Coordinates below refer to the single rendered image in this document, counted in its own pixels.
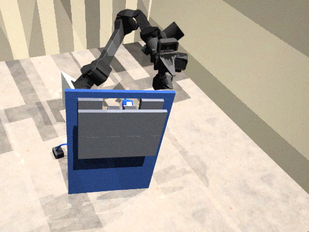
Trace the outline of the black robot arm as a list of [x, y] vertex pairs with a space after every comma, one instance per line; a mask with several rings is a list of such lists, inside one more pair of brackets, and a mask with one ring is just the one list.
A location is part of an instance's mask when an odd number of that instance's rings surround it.
[[[135, 18], [135, 20], [133, 19]], [[146, 15], [140, 10], [124, 9], [121, 10], [114, 21], [114, 32], [108, 40], [105, 48], [103, 49], [100, 57], [92, 61], [88, 65], [82, 66], [80, 69], [82, 75], [75, 81], [71, 80], [75, 89], [91, 89], [95, 84], [97, 87], [106, 82], [112, 67], [110, 62], [115, 55], [118, 47], [120, 46], [123, 38], [128, 33], [137, 30], [140, 27], [141, 39], [146, 43], [141, 50], [146, 54], [150, 54], [152, 48], [157, 46], [159, 39], [175, 38], [177, 41], [185, 34], [173, 22], [163, 31], [158, 27], [153, 27], [147, 20]], [[177, 57], [174, 62], [175, 72], [180, 73], [186, 69], [188, 62], [188, 55], [186, 53], [177, 52]]]

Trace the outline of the blue flat panel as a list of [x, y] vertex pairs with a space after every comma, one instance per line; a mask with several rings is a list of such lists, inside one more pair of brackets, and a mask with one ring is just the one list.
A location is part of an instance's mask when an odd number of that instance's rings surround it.
[[[108, 106], [103, 98], [139, 98]], [[175, 91], [65, 89], [68, 194], [149, 188]]]

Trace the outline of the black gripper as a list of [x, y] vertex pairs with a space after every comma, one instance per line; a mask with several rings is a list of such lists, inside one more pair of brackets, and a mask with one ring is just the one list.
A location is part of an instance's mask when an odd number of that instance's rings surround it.
[[[175, 76], [175, 60], [177, 57], [178, 41], [175, 38], [159, 39], [157, 46], [150, 51], [150, 62], [158, 74], [153, 78], [153, 89], [173, 89], [172, 80]], [[166, 73], [169, 73], [168, 76]]]

